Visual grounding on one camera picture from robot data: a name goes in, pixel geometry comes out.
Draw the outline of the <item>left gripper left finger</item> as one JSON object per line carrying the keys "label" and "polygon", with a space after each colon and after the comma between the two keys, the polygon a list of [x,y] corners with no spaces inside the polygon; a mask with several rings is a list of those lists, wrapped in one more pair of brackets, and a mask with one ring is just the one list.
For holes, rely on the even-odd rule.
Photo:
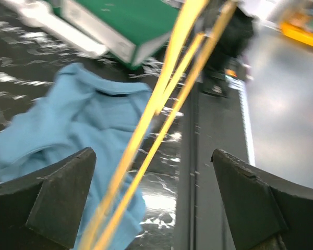
{"label": "left gripper left finger", "polygon": [[0,184],[0,249],[72,249],[96,162],[87,147]]}

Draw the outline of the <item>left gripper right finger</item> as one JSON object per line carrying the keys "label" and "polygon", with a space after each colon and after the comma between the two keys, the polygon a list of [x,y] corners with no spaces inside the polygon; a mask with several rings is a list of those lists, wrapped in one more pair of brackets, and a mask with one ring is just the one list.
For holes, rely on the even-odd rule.
{"label": "left gripper right finger", "polygon": [[211,161],[236,249],[313,249],[313,189],[222,149]]}

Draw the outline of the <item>blue tank top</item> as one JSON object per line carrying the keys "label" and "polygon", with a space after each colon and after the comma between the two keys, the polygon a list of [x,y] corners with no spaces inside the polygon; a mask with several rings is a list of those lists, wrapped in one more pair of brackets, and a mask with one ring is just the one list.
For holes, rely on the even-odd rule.
{"label": "blue tank top", "polygon": [[48,93],[0,132],[0,184],[91,148],[96,162],[77,249],[151,93],[145,83],[106,80],[80,63],[63,67]]}

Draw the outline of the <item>orange-yellow plastic hanger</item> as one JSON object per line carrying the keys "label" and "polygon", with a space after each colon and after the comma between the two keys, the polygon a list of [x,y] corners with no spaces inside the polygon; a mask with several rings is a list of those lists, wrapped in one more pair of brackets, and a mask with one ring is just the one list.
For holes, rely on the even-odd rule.
{"label": "orange-yellow plastic hanger", "polygon": [[[201,70],[205,66],[228,22],[233,16],[237,4],[237,1],[226,1],[215,22],[211,22],[210,17],[214,15],[214,11],[216,10],[216,1],[186,1],[183,4],[176,23],[174,24],[173,32],[166,49],[163,67],[152,96],[150,97],[128,146],[123,153],[116,171],[113,174],[107,193],[97,207],[82,236],[79,249],[107,249],[144,173],[172,125],[176,113],[182,107]],[[196,34],[182,61],[178,61],[182,46],[185,44],[192,28],[201,14],[206,15],[205,25],[210,26],[211,31],[209,34],[205,34],[204,32]],[[107,214],[112,209],[113,202],[123,184],[127,171],[130,169],[133,158],[146,135],[152,118],[161,112],[164,104],[175,89],[180,77],[187,69],[195,54],[198,54],[199,57],[196,59],[193,67],[188,73],[185,85],[182,87],[171,113],[164,122],[159,135],[155,139],[150,151],[117,209],[109,219],[108,224],[104,226],[103,224]]]}

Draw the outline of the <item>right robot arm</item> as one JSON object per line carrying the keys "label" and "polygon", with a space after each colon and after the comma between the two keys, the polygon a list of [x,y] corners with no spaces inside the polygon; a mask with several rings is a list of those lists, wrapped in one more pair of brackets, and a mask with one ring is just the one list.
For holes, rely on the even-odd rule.
{"label": "right robot arm", "polygon": [[228,97],[228,79],[245,81],[247,70],[241,56],[254,36],[258,1],[239,1],[233,16],[218,40],[203,69],[200,91]]}

